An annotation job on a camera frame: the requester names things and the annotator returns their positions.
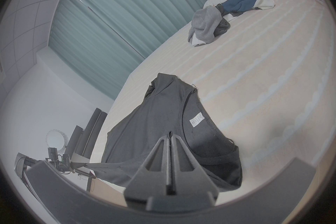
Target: curtain gap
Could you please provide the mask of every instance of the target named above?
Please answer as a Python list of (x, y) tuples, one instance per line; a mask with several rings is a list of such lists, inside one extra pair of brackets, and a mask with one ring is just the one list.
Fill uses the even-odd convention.
[(145, 57), (143, 57), (135, 48), (133, 48), (131, 46), (131, 44), (129, 44), (120, 34), (118, 34), (110, 25), (108, 25), (97, 13), (95, 13), (89, 6), (86, 5), (86, 7), (91, 10), (103, 23), (105, 23), (113, 32), (115, 32), (127, 45), (129, 45), (137, 54), (139, 54), (143, 59), (145, 59)]

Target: clothing label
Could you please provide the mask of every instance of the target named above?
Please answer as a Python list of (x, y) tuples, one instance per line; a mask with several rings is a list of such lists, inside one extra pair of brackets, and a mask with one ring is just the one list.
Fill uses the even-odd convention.
[(191, 125), (193, 127), (197, 126), (202, 120), (204, 120), (204, 117), (202, 115), (202, 112), (199, 112), (196, 117), (192, 118), (190, 121)]

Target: teal curtain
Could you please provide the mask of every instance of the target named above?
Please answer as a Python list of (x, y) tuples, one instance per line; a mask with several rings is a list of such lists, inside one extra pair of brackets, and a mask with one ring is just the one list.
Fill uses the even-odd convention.
[(206, 0), (60, 0), (49, 46), (115, 99), (128, 75)]

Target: tiled ceiling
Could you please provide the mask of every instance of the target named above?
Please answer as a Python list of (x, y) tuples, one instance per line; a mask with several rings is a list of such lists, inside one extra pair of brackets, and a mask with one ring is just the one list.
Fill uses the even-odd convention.
[(0, 23), (0, 50), (6, 78), (0, 106), (18, 80), (36, 64), (36, 52), (47, 45), (58, 0), (11, 0)]

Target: striped bed sheet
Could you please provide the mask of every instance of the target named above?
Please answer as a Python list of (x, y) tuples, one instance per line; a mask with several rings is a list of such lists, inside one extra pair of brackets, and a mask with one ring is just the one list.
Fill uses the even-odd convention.
[(335, 24), (319, 0), (274, 1), (231, 21), (211, 44), (192, 47), (189, 23), (155, 50), (129, 75), (90, 162), (100, 162), (107, 132), (161, 72), (194, 84), (214, 123), (239, 146), (242, 185), (217, 204), (264, 184), (294, 157), (316, 166), (336, 128)]

